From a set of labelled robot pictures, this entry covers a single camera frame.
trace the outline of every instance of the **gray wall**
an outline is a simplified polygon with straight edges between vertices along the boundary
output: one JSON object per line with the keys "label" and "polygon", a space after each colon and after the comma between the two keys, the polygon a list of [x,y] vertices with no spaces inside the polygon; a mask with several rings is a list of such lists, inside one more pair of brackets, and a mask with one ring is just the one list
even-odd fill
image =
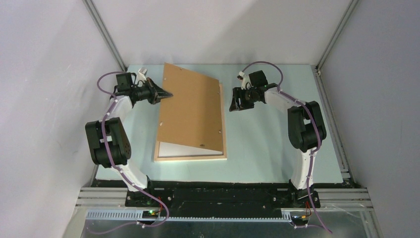
{"label": "gray wall", "polygon": [[315,64],[350,0],[94,2],[126,64]]}
{"label": "gray wall", "polygon": [[321,75],[383,233],[417,236],[420,1],[361,1]]}
{"label": "gray wall", "polygon": [[0,237],[61,237],[117,65],[81,0],[0,1],[0,35]]}

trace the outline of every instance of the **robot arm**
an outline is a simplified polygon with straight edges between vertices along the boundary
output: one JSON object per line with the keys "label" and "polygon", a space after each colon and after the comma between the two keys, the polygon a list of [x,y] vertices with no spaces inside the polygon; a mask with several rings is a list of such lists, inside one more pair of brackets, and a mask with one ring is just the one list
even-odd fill
{"label": "robot arm", "polygon": [[129,191],[138,191],[134,187],[146,188],[148,185],[147,176],[136,166],[130,163],[131,146],[125,133],[122,122],[131,112],[137,101],[148,100],[150,104],[159,103],[161,99],[172,97],[172,94],[158,87],[150,78],[146,78],[147,70],[141,68],[136,75],[138,83],[132,80],[131,73],[122,73],[116,76],[117,85],[114,94],[116,100],[111,99],[110,106],[116,101],[115,106],[109,112],[105,121],[106,140],[108,141],[115,167],[111,166],[107,155],[101,121],[88,122],[85,126],[86,136],[88,138],[91,157],[96,165],[102,165],[104,168],[110,168],[115,171],[127,184]]}
{"label": "robot arm", "polygon": [[[243,80],[242,87],[233,88],[232,103],[229,111],[251,109],[254,108],[255,102],[261,101],[287,113],[289,140],[293,147],[299,150],[290,183],[294,187],[297,199],[307,196],[308,193],[305,192],[305,188],[307,187],[307,177],[310,169],[310,156],[312,154],[314,161],[316,156],[315,149],[317,147],[315,130],[310,123],[305,124],[304,121],[305,119],[309,119],[309,115],[296,101],[276,91],[269,91],[270,88],[276,87],[277,84],[268,84],[262,71],[257,71],[249,75],[240,72],[238,78]],[[315,101],[306,103],[300,100],[300,102],[305,104],[311,112],[320,138],[324,140],[326,138],[326,130],[319,104]],[[312,176],[313,169],[314,167],[312,166],[311,172],[309,173],[309,187],[314,183]]]}

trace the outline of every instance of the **wooden frame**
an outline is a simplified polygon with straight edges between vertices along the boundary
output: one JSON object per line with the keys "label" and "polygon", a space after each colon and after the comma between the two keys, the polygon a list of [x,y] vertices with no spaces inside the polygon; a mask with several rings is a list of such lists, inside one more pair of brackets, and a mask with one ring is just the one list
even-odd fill
{"label": "wooden frame", "polygon": [[223,99],[223,85],[220,83],[220,109],[222,115],[222,138],[223,138],[223,154],[222,155],[198,155],[185,157],[159,157],[160,141],[155,143],[154,161],[209,161],[209,160],[227,160],[226,149],[226,127],[224,122],[224,99]]}

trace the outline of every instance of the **table surface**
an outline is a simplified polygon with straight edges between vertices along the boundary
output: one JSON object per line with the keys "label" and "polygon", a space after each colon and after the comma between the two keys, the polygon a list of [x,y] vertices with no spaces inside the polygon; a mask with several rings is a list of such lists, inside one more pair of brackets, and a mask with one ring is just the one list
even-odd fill
{"label": "table surface", "polygon": [[[142,66],[148,69],[148,77],[157,85],[162,85],[163,65],[130,65],[128,71],[136,72]],[[294,169],[297,150],[292,147],[288,139],[287,115],[261,102],[256,103],[255,108],[250,110],[229,112],[232,88],[240,87],[240,81],[236,76],[246,65],[179,66],[216,78],[223,84],[227,160],[154,162],[159,105],[138,102],[123,122],[131,144],[130,163],[139,167],[152,180],[288,182]],[[310,65],[278,66],[284,73],[282,88],[285,92],[307,102],[314,100],[321,102]],[[269,83],[279,82],[280,74],[270,65],[253,65],[246,73],[258,70],[264,71]],[[324,112],[323,117],[327,127],[327,138],[322,142],[315,159],[314,182],[341,183],[343,180]],[[99,167],[96,179],[119,180],[120,178],[115,172]]]}

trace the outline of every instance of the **orange wire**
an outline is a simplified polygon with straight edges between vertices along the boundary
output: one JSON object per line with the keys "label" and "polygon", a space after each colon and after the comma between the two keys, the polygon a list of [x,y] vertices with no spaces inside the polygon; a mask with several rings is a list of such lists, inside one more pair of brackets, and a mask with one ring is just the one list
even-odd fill
{"label": "orange wire", "polygon": [[162,211],[162,209],[163,209],[163,207],[162,207],[162,204],[160,204],[160,203],[159,203],[159,205],[160,205],[160,210],[159,210],[159,212],[161,212],[161,211]]}

